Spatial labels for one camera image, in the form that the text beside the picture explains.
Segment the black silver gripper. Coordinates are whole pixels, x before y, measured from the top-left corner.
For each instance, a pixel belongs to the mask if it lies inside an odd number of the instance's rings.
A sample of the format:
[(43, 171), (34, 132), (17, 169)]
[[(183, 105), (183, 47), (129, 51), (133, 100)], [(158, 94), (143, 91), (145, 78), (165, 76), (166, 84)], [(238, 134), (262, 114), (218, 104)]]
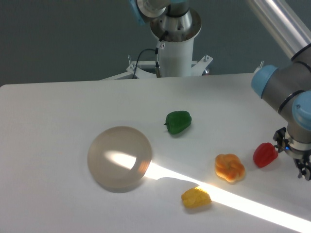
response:
[(295, 166), (299, 173), (298, 178), (304, 178), (306, 181), (311, 180), (311, 144), (301, 143), (290, 136), (285, 136), (286, 128), (283, 127), (277, 130), (273, 136), (273, 140), (276, 142), (274, 147), (278, 153), (285, 151), (290, 157), (294, 159)]

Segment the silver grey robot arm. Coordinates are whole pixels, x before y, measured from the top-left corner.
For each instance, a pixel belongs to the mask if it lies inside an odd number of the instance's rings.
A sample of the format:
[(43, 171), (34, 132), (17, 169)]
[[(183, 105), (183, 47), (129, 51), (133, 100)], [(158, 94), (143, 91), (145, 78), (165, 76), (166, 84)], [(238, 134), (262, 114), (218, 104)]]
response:
[[(187, 0), (131, 0), (141, 25), (154, 37), (155, 76), (203, 75), (210, 59), (192, 60), (193, 40), (201, 30), (198, 13)], [(251, 87), (286, 122), (274, 134), (276, 152), (294, 161), (300, 178), (311, 179), (311, 32), (284, 0), (249, 0), (247, 5), (275, 40), (291, 64), (280, 69), (260, 64)]]

